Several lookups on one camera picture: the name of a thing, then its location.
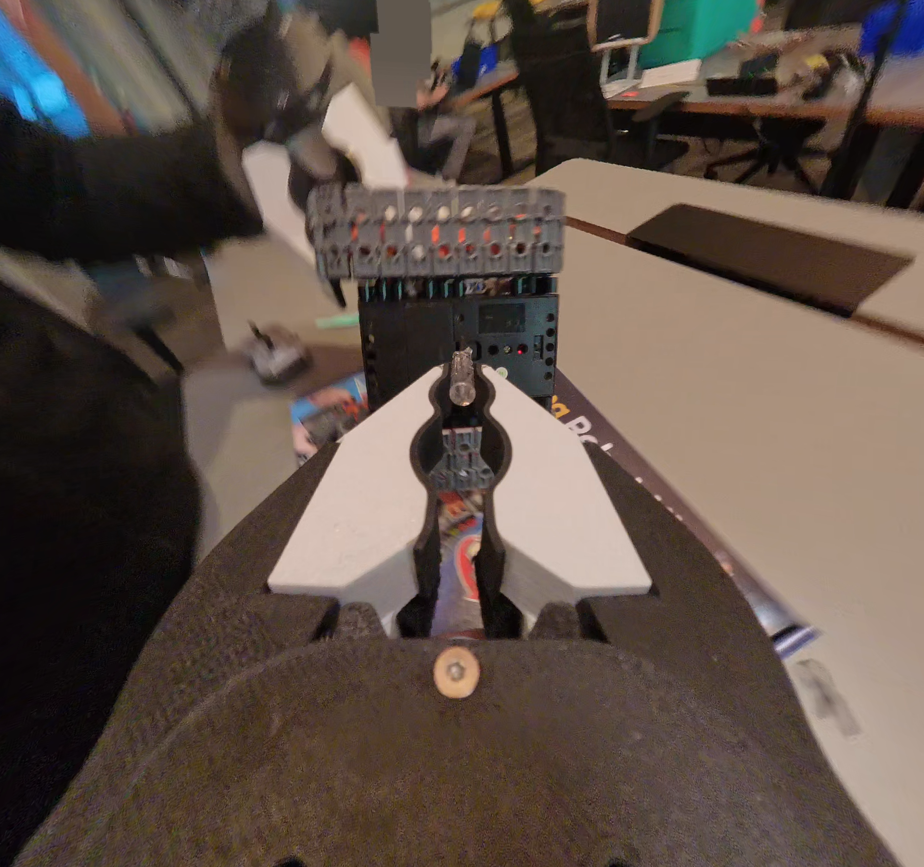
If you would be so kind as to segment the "grey remote controller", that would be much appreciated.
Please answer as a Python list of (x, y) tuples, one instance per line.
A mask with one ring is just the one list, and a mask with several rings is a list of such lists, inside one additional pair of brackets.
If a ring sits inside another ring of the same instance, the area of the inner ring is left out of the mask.
[(314, 358), (295, 333), (282, 327), (260, 328), (248, 322), (250, 338), (244, 347), (251, 371), (266, 387), (282, 387), (305, 374)]

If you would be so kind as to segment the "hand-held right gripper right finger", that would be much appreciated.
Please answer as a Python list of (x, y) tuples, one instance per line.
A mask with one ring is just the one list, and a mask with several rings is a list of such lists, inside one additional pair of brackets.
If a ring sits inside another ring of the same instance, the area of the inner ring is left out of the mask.
[(513, 603), (643, 595), (653, 581), (577, 434), (493, 369), (489, 413), (509, 445), (492, 490)]

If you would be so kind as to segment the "blue robot kit box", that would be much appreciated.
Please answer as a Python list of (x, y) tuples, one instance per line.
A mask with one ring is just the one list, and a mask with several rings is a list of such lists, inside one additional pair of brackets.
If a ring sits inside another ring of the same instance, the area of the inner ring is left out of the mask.
[[(487, 426), (498, 432), (502, 473), (509, 447), (505, 434), (490, 416), (493, 392), (483, 380), (487, 398)], [(482, 529), (475, 556), (476, 588), (480, 601), (482, 636), (434, 636), (439, 609), (441, 572), (441, 494), (424, 482), (417, 471), (423, 440), (414, 442), (412, 468), (424, 483), (428, 503), (424, 526), (413, 546), (418, 593), (407, 603), (340, 603), (367, 606), (375, 612), (393, 642), (440, 642), (443, 659), (437, 663), (440, 678), (460, 689), (478, 672), (488, 673), (488, 649), (511, 654), (539, 647), (539, 624), (559, 617), (573, 619), (575, 635), (560, 641), (583, 654), (617, 651), (647, 658), (652, 665), (676, 668), (692, 676), (703, 669), (707, 676), (744, 680), (765, 665), (772, 673), (783, 669), (770, 637), (733, 578), (684, 523), (676, 519), (610, 457), (584, 445), (603, 486), (624, 523), (653, 585), (643, 595), (591, 597), (577, 603), (513, 603), (501, 593), (504, 552), (494, 525), (492, 490), (482, 495)], [(326, 445), (307, 467), (321, 472), (333, 457)]]

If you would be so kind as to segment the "person's left forearm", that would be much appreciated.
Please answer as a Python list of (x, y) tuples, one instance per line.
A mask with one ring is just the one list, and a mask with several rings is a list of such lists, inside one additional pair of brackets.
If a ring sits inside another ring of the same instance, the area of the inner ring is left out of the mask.
[(171, 132), (71, 139), (3, 99), (2, 248), (96, 264), (259, 236), (241, 155), (217, 105)]

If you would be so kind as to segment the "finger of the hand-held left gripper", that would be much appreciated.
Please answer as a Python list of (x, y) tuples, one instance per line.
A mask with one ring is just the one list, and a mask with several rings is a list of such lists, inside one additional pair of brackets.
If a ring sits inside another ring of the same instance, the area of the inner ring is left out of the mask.
[(401, 191), (408, 186), (409, 168), (397, 140), (358, 88), (342, 88), (330, 99), (321, 133), (351, 162), (364, 187)]
[(244, 150), (243, 170), (263, 232), (314, 273), (334, 305), (347, 306), (340, 280), (321, 275), (308, 236), (307, 201), (314, 185), (309, 173), (286, 147), (269, 142), (257, 142)]

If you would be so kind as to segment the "wooden background table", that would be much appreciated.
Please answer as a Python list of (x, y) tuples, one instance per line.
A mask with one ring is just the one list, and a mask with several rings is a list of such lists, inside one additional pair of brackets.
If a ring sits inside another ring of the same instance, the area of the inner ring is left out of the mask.
[[(518, 85), (518, 71), (513, 62), (503, 62), (480, 80), (476, 87), (462, 91), (453, 101), (455, 108), (466, 108)], [(769, 97), (713, 97), (703, 83), (695, 83), (683, 100), (679, 91), (647, 88), (629, 91), (608, 99), (611, 110), (639, 112), (649, 104), (688, 114), (735, 116), (746, 119), (783, 118), (840, 122), (859, 109), (860, 99), (831, 91), (823, 100), (806, 102), (798, 89), (789, 89)], [(873, 127), (923, 128), (922, 58), (894, 60), (886, 63), (883, 75), (872, 91), (862, 122)]]

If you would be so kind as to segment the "tracked building-block toy robot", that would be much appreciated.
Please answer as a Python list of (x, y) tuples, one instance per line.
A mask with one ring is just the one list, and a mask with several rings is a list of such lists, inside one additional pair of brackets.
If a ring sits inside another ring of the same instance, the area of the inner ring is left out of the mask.
[[(435, 415), (417, 471), (437, 492), (488, 491), (502, 474), (500, 434), (487, 426), (483, 371), (493, 369), (547, 411), (557, 374), (558, 276), (565, 197), (555, 190), (444, 187), (310, 190), (308, 236), (318, 269), (357, 287), (365, 413), (339, 405), (337, 441), (431, 369)], [(470, 347), (477, 399), (449, 399), (455, 351)]]

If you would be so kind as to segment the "large black office chair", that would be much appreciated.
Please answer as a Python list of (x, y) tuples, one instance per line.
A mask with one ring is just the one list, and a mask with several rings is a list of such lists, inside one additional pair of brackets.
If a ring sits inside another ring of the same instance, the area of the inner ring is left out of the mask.
[(615, 132), (590, 49), (587, 7), (540, 13), (530, 0), (502, 5), (536, 132), (536, 174), (571, 159), (609, 160)]

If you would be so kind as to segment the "grey desk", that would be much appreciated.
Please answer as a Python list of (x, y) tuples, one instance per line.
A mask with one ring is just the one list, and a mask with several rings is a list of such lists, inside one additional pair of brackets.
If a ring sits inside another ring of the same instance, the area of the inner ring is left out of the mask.
[(922, 865), (922, 348), (630, 249), (674, 203), (893, 252), (907, 214), (570, 161), (558, 364), (820, 637), (787, 662), (838, 776)]

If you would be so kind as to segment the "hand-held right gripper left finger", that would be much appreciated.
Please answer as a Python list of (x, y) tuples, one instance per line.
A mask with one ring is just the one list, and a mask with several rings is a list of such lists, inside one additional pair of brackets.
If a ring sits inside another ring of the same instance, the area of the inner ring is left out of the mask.
[(431, 369), (370, 414), (333, 457), (268, 578), (279, 595), (340, 603), (407, 603), (418, 593), (413, 546), (428, 493), (411, 464), (434, 415)]

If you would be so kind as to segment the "black wood-edged chair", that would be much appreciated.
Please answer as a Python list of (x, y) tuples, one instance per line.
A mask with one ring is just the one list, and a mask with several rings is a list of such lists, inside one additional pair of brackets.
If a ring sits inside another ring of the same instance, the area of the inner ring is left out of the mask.
[(612, 99), (640, 84), (640, 54), (661, 29), (665, 0), (589, 0), (591, 52), (599, 59), (603, 96)]

